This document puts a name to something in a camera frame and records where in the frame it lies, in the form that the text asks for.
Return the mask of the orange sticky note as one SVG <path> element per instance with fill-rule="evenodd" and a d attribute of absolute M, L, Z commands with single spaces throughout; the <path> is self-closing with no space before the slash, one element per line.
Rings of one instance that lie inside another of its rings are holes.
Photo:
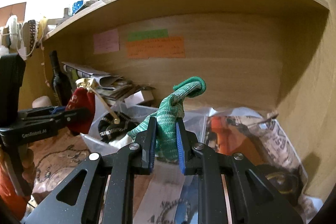
<path fill-rule="evenodd" d="M 129 59 L 186 57 L 184 38 L 181 36 L 127 42 L 126 53 Z"/>

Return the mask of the white fluffy toy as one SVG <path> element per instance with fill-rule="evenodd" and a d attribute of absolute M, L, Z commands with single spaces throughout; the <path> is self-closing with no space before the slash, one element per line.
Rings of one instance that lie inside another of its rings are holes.
<path fill-rule="evenodd" d="M 19 42 L 18 17 L 9 17 L 5 26 L 1 27 L 1 56 L 16 51 Z"/>

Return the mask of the cream mug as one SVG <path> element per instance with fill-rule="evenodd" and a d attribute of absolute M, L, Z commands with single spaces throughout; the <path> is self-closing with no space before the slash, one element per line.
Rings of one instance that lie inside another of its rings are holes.
<path fill-rule="evenodd" d="M 52 106 L 52 102 L 49 96 L 41 96 L 32 102 L 33 109 L 39 108 L 39 107 L 49 107 L 49 106 Z"/>

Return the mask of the black cap with chains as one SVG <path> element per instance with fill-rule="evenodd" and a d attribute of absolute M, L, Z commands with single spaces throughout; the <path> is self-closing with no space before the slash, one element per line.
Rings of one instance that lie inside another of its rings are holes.
<path fill-rule="evenodd" d="M 105 143 L 116 140 L 117 137 L 125 135 L 130 130 L 136 128 L 138 123 L 133 121 L 124 113 L 118 112 L 117 116 L 120 120 L 119 124 L 115 124 L 114 118 L 110 113 L 103 116 L 98 124 L 98 132 L 101 140 Z"/>

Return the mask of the pile of magazines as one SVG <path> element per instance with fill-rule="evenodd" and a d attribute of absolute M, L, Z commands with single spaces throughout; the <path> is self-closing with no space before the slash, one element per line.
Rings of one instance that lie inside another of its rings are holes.
<path fill-rule="evenodd" d="M 95 90 L 110 106 L 121 102 L 127 106 L 133 106 L 154 101 L 153 88 L 136 85 L 122 76 L 68 62 L 63 63 L 63 69 L 69 77 L 73 89 L 76 88 L 76 81 L 79 79 L 94 79 L 96 81 Z"/>

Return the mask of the green knit glove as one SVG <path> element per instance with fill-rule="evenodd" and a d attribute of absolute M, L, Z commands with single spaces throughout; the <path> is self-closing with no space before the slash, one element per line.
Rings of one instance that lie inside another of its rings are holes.
<path fill-rule="evenodd" d="M 148 115 L 136 128 L 127 135 L 133 140 L 138 133 L 147 130 L 150 118 L 157 121 L 158 133 L 155 151 L 159 157 L 168 161 L 178 160 L 176 120 L 185 116 L 183 101 L 185 98 L 194 98 L 206 91 L 205 81 L 198 77 L 190 77 L 173 87 L 173 92 L 164 98 L 156 112 Z"/>

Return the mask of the dark wine bottle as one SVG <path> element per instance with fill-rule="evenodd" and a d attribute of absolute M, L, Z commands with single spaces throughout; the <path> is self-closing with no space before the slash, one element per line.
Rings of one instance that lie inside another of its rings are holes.
<path fill-rule="evenodd" d="M 71 83 L 60 68 L 57 51 L 50 53 L 50 61 L 53 70 L 52 90 L 60 106 L 67 106 L 72 97 Z"/>

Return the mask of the green sticky note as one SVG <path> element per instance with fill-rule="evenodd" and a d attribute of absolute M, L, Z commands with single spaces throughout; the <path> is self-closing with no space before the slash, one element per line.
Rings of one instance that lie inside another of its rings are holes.
<path fill-rule="evenodd" d="M 135 31 L 135 32 L 129 32 L 127 34 L 128 42 L 134 42 L 146 39 L 168 38 L 168 37 L 169 34 L 167 29 Z"/>

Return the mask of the red velvet pouch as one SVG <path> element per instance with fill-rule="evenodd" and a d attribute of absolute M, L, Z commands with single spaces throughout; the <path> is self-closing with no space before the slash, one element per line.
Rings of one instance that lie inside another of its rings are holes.
<path fill-rule="evenodd" d="M 96 98 L 102 103 L 106 111 L 112 116 L 113 124 L 120 124 L 120 118 L 111 110 L 102 96 L 96 90 L 97 82 L 94 78 L 76 80 L 76 90 L 72 94 L 65 112 L 74 114 L 70 118 L 68 129 L 73 136 L 87 134 L 96 112 Z"/>

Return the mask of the pink sticky note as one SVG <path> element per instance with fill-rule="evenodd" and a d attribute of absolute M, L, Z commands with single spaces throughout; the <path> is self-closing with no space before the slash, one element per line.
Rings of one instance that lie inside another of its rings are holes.
<path fill-rule="evenodd" d="M 117 52 L 120 50 L 118 29 L 94 34 L 94 54 Z"/>

